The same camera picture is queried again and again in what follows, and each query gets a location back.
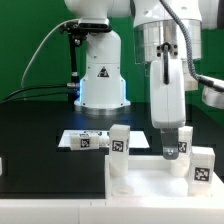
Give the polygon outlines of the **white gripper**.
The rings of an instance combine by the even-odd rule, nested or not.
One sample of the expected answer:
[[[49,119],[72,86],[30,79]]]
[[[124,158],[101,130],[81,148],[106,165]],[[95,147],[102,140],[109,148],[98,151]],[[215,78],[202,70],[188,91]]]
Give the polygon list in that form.
[[[163,157],[176,160],[179,156],[178,130],[186,122],[185,92],[198,89],[190,77],[186,63],[180,59],[168,62],[169,83],[164,83],[163,60],[155,60],[150,68],[151,120],[154,128],[161,129]]]

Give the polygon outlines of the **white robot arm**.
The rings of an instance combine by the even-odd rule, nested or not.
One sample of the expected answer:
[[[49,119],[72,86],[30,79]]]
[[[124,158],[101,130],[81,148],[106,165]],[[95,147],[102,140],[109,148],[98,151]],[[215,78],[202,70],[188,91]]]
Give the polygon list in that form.
[[[185,124],[184,74],[215,92],[224,84],[196,73],[201,57],[199,0],[65,0],[77,16],[76,29],[87,33],[86,74],[77,106],[112,110],[130,104],[120,77],[120,39],[109,27],[110,16],[134,17],[136,61],[150,66],[151,121],[161,131],[163,156],[178,157],[178,129]]]

